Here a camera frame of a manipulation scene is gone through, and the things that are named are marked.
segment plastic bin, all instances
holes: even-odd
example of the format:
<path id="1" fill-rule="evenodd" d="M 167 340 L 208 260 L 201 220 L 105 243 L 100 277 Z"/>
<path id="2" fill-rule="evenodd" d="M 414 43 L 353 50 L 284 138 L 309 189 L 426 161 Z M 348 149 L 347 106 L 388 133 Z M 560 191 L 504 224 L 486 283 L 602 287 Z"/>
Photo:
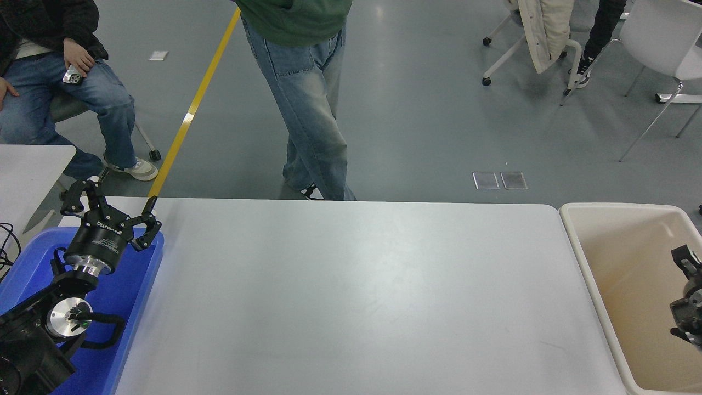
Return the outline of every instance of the plastic bin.
<path id="1" fill-rule="evenodd" d="M 687 282 L 670 251 L 702 238 L 679 208 L 570 203 L 561 218 L 630 394 L 702 394 L 702 354 L 670 334 Z"/>
<path id="2" fill-rule="evenodd" d="M 49 228 L 27 244 L 8 276 L 0 283 L 0 314 L 32 296 L 51 283 L 53 273 L 49 261 L 56 247 L 67 247 L 77 228 Z M 134 229 L 138 237 L 143 228 Z M 126 327 L 117 344 L 105 350 L 78 350 L 71 362 L 77 371 L 52 394 L 112 395 L 126 362 L 129 347 L 147 297 L 154 283 L 163 256 L 164 237 L 160 232 L 149 248 L 136 252 L 127 247 L 117 270 L 100 276 L 98 288 L 86 300 L 94 311 L 119 314 Z M 88 340 L 103 342 L 112 333 L 112 326 L 94 323 L 88 329 Z"/>

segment chair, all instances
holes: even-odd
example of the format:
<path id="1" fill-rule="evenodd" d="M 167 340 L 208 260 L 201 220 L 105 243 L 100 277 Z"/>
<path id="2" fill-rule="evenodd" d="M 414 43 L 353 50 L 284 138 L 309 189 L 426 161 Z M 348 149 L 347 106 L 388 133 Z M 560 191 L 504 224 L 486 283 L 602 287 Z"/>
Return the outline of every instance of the chair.
<path id="1" fill-rule="evenodd" d="M 702 34 L 702 6 L 690 0 L 637 0 L 621 29 L 621 38 L 609 42 L 620 42 L 624 49 L 643 64 L 625 96 L 629 96 L 645 68 L 671 76 L 677 82 L 677 90 L 665 102 L 663 109 L 651 124 L 639 135 L 619 159 L 626 155 L 650 130 L 683 87 L 682 81 L 702 78 L 702 48 L 695 46 Z M 587 72 L 591 70 L 598 56 Z M 561 104 L 570 97 L 567 95 Z M 680 137 L 689 121 L 676 137 Z"/>
<path id="2" fill-rule="evenodd" d="M 595 8 L 592 5 L 591 0 L 577 0 L 574 3 L 574 9 L 573 9 L 573 17 L 571 18 L 571 21 L 569 23 L 570 25 L 570 30 L 571 32 L 589 32 L 590 28 L 592 27 L 592 19 L 594 19 L 594 10 Z M 510 12 L 505 19 L 502 20 L 502 22 L 497 25 L 495 30 L 490 32 L 490 34 L 487 35 L 487 37 L 483 38 L 483 45 L 489 46 L 490 43 L 492 43 L 493 38 L 509 23 L 510 20 L 514 20 L 518 25 L 522 26 L 521 20 L 519 19 L 518 14 L 516 14 L 514 11 Z M 482 84 L 484 86 L 488 86 L 492 83 L 492 74 L 497 71 L 497 69 L 505 62 L 507 59 L 509 59 L 524 43 L 527 42 L 526 35 L 523 34 L 522 37 L 517 40 L 517 42 L 510 47 L 510 49 L 507 50 L 498 60 L 495 62 L 482 76 Z M 566 41 L 566 46 L 571 46 L 575 48 L 575 56 L 573 57 L 573 64 L 571 66 L 571 70 L 577 70 L 578 69 L 578 63 L 580 62 L 580 57 L 583 53 L 582 46 L 580 43 L 577 41 L 574 41 L 573 39 L 568 39 Z M 563 50 L 561 52 L 561 55 L 559 59 L 563 59 L 566 57 L 566 51 Z M 568 87 L 566 88 L 565 92 L 563 93 L 564 95 L 567 95 L 576 85 L 578 82 L 578 77 L 576 73 L 571 73 L 571 76 L 568 81 Z"/>
<path id="3" fill-rule="evenodd" d="M 64 91 L 57 89 L 54 93 L 54 97 L 49 105 L 49 113 L 51 114 L 51 119 L 55 122 L 61 122 L 69 118 L 76 117 L 86 111 L 88 107 L 82 101 L 76 99 L 75 97 L 65 93 Z M 139 123 L 134 122 L 134 127 L 139 131 L 144 141 L 149 146 L 149 158 L 153 161 L 161 160 L 161 153 L 154 147 L 154 144 L 146 135 L 144 130 L 139 126 Z"/>

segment blue tray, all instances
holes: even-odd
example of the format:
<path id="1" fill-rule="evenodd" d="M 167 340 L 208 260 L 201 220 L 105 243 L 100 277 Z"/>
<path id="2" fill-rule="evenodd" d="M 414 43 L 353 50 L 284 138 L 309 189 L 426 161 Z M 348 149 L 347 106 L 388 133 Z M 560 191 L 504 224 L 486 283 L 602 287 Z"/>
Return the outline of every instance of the blue tray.
<path id="1" fill-rule="evenodd" d="M 0 314 L 46 287 L 53 279 L 49 261 L 57 247 L 68 247 L 77 228 L 49 228 L 37 234 L 22 251 L 5 280 L 0 283 Z M 144 233 L 134 229 L 135 237 Z M 153 244 L 141 252 L 128 246 L 117 270 L 100 276 L 98 288 L 86 297 L 98 313 L 118 314 L 126 320 L 121 339 L 105 350 L 80 349 L 71 362 L 77 371 L 52 394 L 113 395 L 126 362 L 134 332 L 141 319 L 146 299 L 163 256 L 164 236 L 160 232 Z M 113 325 L 93 323 L 87 340 L 104 342 Z"/>

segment hand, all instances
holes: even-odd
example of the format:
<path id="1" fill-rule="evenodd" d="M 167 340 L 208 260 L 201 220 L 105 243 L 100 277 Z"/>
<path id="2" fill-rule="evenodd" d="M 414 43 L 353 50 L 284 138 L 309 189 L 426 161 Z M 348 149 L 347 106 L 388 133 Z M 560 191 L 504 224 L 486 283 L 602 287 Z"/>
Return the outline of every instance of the hand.
<path id="1" fill-rule="evenodd" d="M 95 65 L 95 60 L 85 48 L 66 37 L 63 39 L 63 63 L 66 66 L 66 70 L 68 70 L 70 65 L 75 66 L 85 78 L 88 76 L 90 68 Z"/>
<path id="2" fill-rule="evenodd" d="M 2 105 L 3 101 L 5 100 L 5 95 L 10 92 L 10 95 L 12 96 L 19 96 L 20 94 L 17 92 L 14 86 L 7 82 L 6 79 L 0 77 L 0 111 L 2 111 Z"/>

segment gray floor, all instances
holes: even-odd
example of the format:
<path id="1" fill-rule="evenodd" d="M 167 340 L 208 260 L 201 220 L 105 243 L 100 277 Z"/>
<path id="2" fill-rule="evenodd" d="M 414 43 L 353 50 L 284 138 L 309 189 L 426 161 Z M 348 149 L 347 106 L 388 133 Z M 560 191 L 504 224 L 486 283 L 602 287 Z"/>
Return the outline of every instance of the gray floor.
<path id="1" fill-rule="evenodd" d="M 110 65 L 135 96 L 138 119 L 165 157 L 235 4 L 226 0 L 98 0 L 97 35 Z M 543 203 L 641 202 L 681 207 L 693 222 L 702 204 L 702 119 L 675 134 L 695 110 L 671 105 L 655 117 L 656 92 L 675 83 L 644 72 L 620 46 L 605 53 L 586 89 L 563 107 L 572 53 L 541 75 L 527 48 L 481 85 L 482 73 L 521 34 L 494 0 L 363 0 L 348 18 L 339 124 L 349 145 L 348 182 L 361 200 Z M 574 39 L 585 43 L 584 34 Z M 152 51 L 169 51 L 149 62 Z M 702 93 L 689 82 L 687 93 Z M 60 130 L 101 153 L 94 116 Z M 286 130 L 238 23 L 161 190 L 164 197 L 298 199 L 282 182 Z M 135 133 L 141 156 L 147 148 Z M 477 190 L 474 171 L 522 171 L 528 190 Z M 110 174 L 109 195 L 146 195 L 150 183 Z M 42 209 L 58 205 L 51 193 Z"/>

